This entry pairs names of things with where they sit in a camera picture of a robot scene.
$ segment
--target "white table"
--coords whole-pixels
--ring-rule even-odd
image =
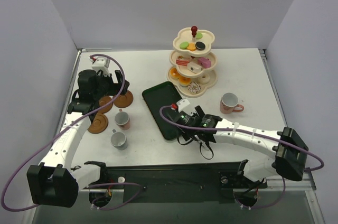
[[[176,140],[169,142],[163,138],[142,98],[142,92],[166,81],[167,71],[171,67],[170,52],[104,52],[122,65],[126,79],[130,82],[129,90],[134,95],[134,102],[124,109],[129,113],[132,125],[129,130],[124,131],[129,145],[127,149],[119,151],[110,144],[112,130],[119,130],[114,123],[118,108],[113,106],[105,114],[109,119],[107,129],[100,134],[85,133],[72,166],[82,165],[89,160],[102,161],[107,166],[130,166],[234,162],[262,157],[261,154],[242,147],[212,143],[215,156],[207,161],[201,156],[198,143],[181,146]],[[283,118],[258,49],[216,49],[213,52],[218,57],[215,69],[218,82],[203,96],[189,99],[191,104],[200,105],[205,113],[219,115],[250,127],[283,130]],[[96,53],[82,53],[78,72],[91,68],[88,57],[92,54]],[[109,70],[113,79],[116,69],[117,66],[111,62]],[[76,78],[73,91],[77,88]],[[224,115],[219,111],[221,96],[226,92],[233,92],[239,97],[239,103],[245,106],[244,112]]]

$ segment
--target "pink mug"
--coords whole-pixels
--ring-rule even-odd
[[[238,104],[238,97],[235,94],[226,93],[221,98],[220,109],[223,114],[230,114],[232,112],[242,112],[244,106]]]
[[[115,124],[118,125],[122,130],[127,130],[130,128],[130,118],[128,113],[122,111],[120,109],[120,112],[115,115]]]

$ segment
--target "cup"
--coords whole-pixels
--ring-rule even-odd
[[[232,112],[242,112],[244,106],[238,104],[238,97],[235,94],[226,93],[222,96],[220,109],[223,114],[230,114]]]
[[[127,130],[130,128],[130,118],[128,113],[122,111],[115,115],[115,123],[120,127],[122,130]]]
[[[113,147],[119,150],[126,149],[128,146],[126,135],[123,132],[117,132],[115,129],[112,130],[110,142],[113,145]]]

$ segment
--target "mug handle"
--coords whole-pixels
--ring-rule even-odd
[[[233,112],[242,112],[244,110],[244,106],[237,104]]]

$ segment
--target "white wall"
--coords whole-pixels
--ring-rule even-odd
[[[338,0],[294,0],[267,58],[288,125],[325,161],[313,176],[326,223],[337,223]]]
[[[183,27],[215,48],[266,48],[293,0],[52,0],[80,48],[171,49]]]
[[[51,0],[0,0],[0,188],[56,129],[77,51]],[[24,207],[26,170],[6,195]],[[0,208],[0,223],[21,223]]]

